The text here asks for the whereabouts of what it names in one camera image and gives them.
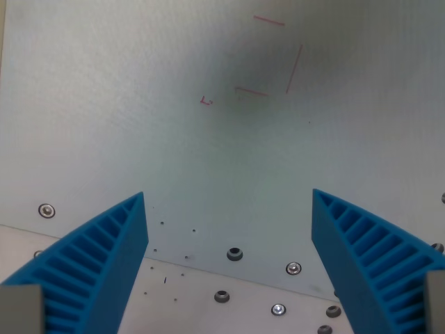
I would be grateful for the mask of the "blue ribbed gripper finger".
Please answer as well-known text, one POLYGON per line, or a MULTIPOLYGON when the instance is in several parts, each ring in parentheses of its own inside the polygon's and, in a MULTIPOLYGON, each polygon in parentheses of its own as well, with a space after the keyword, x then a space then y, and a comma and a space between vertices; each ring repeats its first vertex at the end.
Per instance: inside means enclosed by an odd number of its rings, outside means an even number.
POLYGON ((42 290, 45 333, 117 333, 148 243, 139 192, 59 239, 2 285, 42 290))
POLYGON ((423 287, 444 255, 352 203, 312 193, 311 240, 355 333, 425 333, 423 287))

